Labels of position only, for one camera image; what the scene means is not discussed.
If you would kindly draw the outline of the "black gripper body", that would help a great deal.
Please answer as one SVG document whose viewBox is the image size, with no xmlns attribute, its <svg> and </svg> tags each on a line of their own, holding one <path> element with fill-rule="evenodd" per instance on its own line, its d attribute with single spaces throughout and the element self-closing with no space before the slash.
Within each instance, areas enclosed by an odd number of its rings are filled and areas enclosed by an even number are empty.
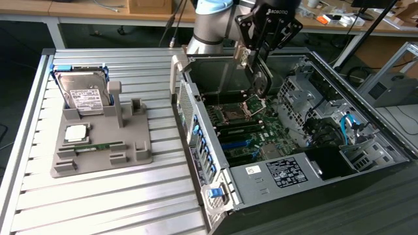
<svg viewBox="0 0 418 235">
<path fill-rule="evenodd" d="M 300 0 L 256 0 L 251 8 L 252 22 L 263 24 L 266 19 L 291 21 L 295 18 Z"/>
</svg>

